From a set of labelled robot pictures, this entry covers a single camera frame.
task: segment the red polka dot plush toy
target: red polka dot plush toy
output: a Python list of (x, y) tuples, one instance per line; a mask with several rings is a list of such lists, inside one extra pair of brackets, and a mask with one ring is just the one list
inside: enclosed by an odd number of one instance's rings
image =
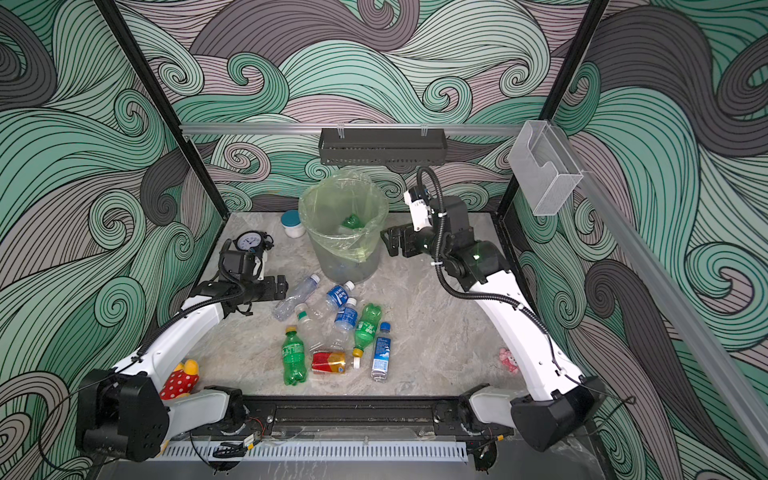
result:
[(160, 392), (160, 398), (173, 400), (189, 395), (200, 378), (199, 373), (200, 367), (194, 360), (179, 363), (165, 382), (165, 387)]

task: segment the plastic bin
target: plastic bin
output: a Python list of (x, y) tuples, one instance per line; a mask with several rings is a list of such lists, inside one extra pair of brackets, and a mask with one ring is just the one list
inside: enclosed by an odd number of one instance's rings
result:
[[(369, 177), (341, 170), (308, 188), (299, 199), (299, 217), (310, 234), (323, 273), (337, 283), (362, 282), (379, 268), (379, 232), (389, 212), (384, 193)], [(357, 215), (364, 227), (340, 233)]]

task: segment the wall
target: wall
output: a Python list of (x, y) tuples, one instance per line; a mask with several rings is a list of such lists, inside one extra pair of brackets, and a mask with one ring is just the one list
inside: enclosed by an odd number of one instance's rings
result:
[[(0, 476), (83, 478), (83, 375), (180, 305), (221, 223), (91, 0), (0, 2)], [(41, 467), (33, 444), (66, 474)]]
[[(632, 5), (641, 0), (623, 0)], [(120, 0), (182, 123), (521, 124), (537, 118), (587, 2)], [(317, 136), (198, 136), (232, 210), (288, 210), (335, 167)], [(454, 137), (438, 175), (495, 211), (514, 139)], [(413, 167), (360, 168), (406, 210)]]
[[(555, 123), (763, 398), (768, 392), (768, 2), (612, 12)], [(598, 416), (619, 478), (768, 478), (707, 375), (577, 189), (515, 247), (554, 336), (637, 404)]]

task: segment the pressure gauge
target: pressure gauge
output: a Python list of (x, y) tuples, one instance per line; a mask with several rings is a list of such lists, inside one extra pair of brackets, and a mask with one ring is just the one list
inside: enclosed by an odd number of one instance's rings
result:
[(237, 249), (240, 251), (247, 252), (252, 248), (257, 248), (259, 245), (261, 245), (262, 241), (262, 234), (252, 230), (240, 235), (235, 241), (235, 247), (237, 247)]

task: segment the table surface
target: table surface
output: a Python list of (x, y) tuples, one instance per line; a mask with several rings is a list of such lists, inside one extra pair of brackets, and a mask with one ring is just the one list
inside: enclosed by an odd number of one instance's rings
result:
[[(390, 214), (387, 226), (410, 222), (408, 214)], [(498, 245), (489, 214), (469, 214), (475, 238)], [(233, 214), (218, 241), (202, 278), (217, 270), (218, 251), (227, 238), (248, 230), (266, 231), (275, 240), (269, 252), (266, 275), (285, 275), (293, 285), (312, 272), (321, 276), (314, 296), (333, 282), (322, 275), (308, 234), (289, 238), (280, 225), (280, 214)], [(208, 332), (188, 358), (200, 364), (196, 389), (208, 385), (233, 386), (247, 395), (429, 395), (453, 396), (481, 384), (513, 389), (526, 395), (520, 372), (510, 373), (498, 360), (502, 338), (480, 306), (448, 295), (439, 285), (430, 258), (389, 257), (382, 248), (379, 269), (356, 286), (358, 305), (382, 306), (382, 321), (392, 324), (392, 358), (385, 383), (370, 379), (371, 347), (362, 368), (343, 375), (310, 373), (298, 386), (283, 384), (281, 346), (287, 323), (271, 316), (274, 302), (254, 303), (253, 315), (232, 313)], [(458, 288), (458, 282), (449, 278)]]

